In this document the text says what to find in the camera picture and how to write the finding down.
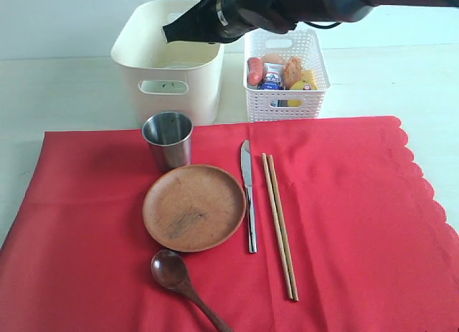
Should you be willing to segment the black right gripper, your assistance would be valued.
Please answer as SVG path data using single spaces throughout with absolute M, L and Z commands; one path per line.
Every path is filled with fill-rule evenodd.
M 199 0 L 178 19 L 162 27 L 167 43 L 228 44 L 254 29 L 272 29 L 268 0 Z

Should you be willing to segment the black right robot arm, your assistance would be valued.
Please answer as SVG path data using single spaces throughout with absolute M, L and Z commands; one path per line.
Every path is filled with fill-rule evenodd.
M 458 0 L 199 0 L 162 32 L 168 43 L 228 44 L 255 29 L 286 34 L 299 22 L 320 29 L 358 22 L 378 6 L 457 7 Z

